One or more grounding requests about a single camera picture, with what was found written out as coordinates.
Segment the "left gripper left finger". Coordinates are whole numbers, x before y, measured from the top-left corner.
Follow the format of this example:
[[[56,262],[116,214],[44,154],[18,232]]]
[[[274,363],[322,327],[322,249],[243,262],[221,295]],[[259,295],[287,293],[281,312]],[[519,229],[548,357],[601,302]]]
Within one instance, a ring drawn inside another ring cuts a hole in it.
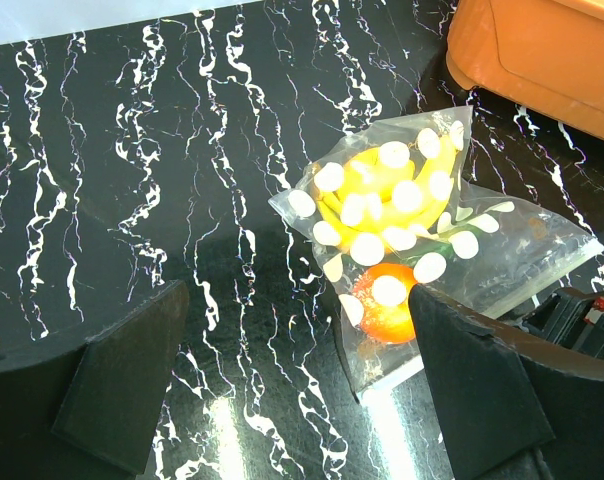
[[[0,352],[0,479],[144,473],[189,308],[173,280],[131,307]]]

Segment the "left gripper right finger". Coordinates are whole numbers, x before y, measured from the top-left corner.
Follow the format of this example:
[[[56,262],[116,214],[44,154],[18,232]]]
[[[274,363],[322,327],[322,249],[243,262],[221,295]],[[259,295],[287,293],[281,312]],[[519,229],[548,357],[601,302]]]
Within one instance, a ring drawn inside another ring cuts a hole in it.
[[[428,286],[409,307],[458,479],[604,479],[604,359]]]

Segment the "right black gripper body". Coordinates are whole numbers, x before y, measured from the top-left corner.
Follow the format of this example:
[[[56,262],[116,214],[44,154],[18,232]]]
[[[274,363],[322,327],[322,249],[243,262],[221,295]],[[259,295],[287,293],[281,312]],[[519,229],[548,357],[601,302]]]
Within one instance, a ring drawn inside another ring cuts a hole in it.
[[[552,344],[604,359],[604,291],[557,289],[521,317],[519,327]]]

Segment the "fake orange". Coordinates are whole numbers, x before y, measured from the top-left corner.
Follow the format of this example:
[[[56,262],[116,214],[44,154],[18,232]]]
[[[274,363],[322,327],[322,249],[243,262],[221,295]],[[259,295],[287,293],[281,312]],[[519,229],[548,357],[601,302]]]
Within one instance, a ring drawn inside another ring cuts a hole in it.
[[[382,343],[403,344],[414,340],[408,296],[415,284],[410,267],[379,263],[368,268],[352,291],[363,306],[359,328]]]

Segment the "green fake cucumber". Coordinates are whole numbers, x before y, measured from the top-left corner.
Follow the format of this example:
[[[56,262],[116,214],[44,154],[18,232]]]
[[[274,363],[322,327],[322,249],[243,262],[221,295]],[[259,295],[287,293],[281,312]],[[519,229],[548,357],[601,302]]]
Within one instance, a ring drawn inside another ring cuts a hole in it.
[[[453,255],[453,247],[448,241],[421,238],[413,248],[398,253],[399,262],[413,268],[421,258],[429,253],[438,253],[445,259],[450,259]]]

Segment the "clear polka dot zip bag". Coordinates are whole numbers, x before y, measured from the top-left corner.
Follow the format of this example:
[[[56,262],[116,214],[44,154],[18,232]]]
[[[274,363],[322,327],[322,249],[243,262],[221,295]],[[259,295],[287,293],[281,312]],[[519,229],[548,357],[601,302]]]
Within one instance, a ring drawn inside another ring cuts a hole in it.
[[[562,215],[463,179],[472,143],[472,117],[470,106],[456,106],[375,121],[341,138],[327,155],[305,168],[295,186],[270,199],[284,222],[310,241],[318,266],[334,288],[341,306],[342,365],[357,397],[374,388],[397,385],[423,367],[417,338],[403,344],[382,343],[359,328],[363,306],[352,291],[368,268],[401,264],[398,253],[413,248],[421,238],[448,241],[453,247],[450,259],[429,253],[410,267],[416,280],[413,288],[433,286],[494,319],[604,251],[593,234]],[[436,223],[424,232],[398,234],[400,249],[388,253],[379,241],[370,239],[356,240],[348,253],[318,243],[313,230],[320,227],[322,217],[312,192],[314,171],[328,162],[344,165],[352,156],[389,141],[409,143],[412,160],[421,168],[424,160],[415,144],[425,128],[464,140],[454,170],[453,194]]]

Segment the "yellow fake bananas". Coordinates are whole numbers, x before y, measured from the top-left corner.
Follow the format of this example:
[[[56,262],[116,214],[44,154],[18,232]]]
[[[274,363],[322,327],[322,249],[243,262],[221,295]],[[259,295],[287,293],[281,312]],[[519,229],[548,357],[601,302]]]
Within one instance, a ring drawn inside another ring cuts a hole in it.
[[[362,238],[398,251],[398,234],[432,227],[447,208],[464,140],[431,128],[415,144],[424,163],[417,168],[411,145],[389,141],[314,171],[312,192],[322,220],[316,241],[348,253]]]

